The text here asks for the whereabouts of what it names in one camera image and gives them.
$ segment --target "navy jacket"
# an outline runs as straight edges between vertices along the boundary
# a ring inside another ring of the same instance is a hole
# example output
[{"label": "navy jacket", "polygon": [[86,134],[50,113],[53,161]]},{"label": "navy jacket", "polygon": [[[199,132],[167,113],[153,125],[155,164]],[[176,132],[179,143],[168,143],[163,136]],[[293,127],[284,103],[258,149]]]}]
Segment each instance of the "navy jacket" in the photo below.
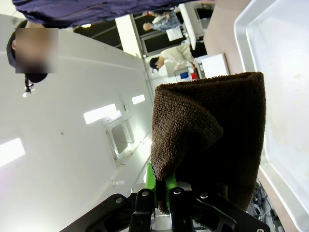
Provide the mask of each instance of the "navy jacket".
[{"label": "navy jacket", "polygon": [[190,0],[12,0],[29,22],[49,28],[93,24],[187,1]]}]

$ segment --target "blue object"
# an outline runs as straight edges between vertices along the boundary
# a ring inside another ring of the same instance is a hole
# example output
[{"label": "blue object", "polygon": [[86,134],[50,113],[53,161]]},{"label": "blue object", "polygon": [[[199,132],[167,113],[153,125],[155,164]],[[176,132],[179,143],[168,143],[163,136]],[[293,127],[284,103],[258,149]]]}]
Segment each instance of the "blue object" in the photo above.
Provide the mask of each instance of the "blue object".
[{"label": "blue object", "polygon": [[183,72],[180,74],[180,79],[185,79],[185,78],[188,78],[189,77],[189,73],[188,72]]}]

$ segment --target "white ceiling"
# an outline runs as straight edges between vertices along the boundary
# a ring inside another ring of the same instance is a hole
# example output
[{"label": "white ceiling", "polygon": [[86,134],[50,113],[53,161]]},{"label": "white ceiling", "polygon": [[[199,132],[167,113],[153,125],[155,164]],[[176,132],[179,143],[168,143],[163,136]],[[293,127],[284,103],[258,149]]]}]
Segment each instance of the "white ceiling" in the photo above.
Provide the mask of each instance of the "white ceiling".
[{"label": "white ceiling", "polygon": [[18,18],[25,18],[22,13],[16,11],[12,0],[1,0],[0,14],[11,15]]}]

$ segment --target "red object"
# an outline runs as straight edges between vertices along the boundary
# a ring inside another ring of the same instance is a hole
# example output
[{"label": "red object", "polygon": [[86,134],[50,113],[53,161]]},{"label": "red object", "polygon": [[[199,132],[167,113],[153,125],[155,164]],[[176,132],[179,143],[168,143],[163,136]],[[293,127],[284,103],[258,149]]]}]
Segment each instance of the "red object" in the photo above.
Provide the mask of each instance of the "red object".
[{"label": "red object", "polygon": [[197,74],[196,73],[192,73],[191,77],[192,77],[192,80],[197,80]]}]

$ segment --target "table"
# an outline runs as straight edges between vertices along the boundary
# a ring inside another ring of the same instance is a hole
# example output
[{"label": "table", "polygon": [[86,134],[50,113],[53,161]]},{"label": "table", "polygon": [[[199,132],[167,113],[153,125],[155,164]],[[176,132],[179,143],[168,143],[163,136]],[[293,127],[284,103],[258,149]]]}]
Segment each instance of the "table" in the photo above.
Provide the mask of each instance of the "table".
[{"label": "table", "polygon": [[197,37],[204,35],[202,24],[192,2],[179,4],[179,10],[182,14],[183,23],[188,33],[192,49],[195,50]]}]

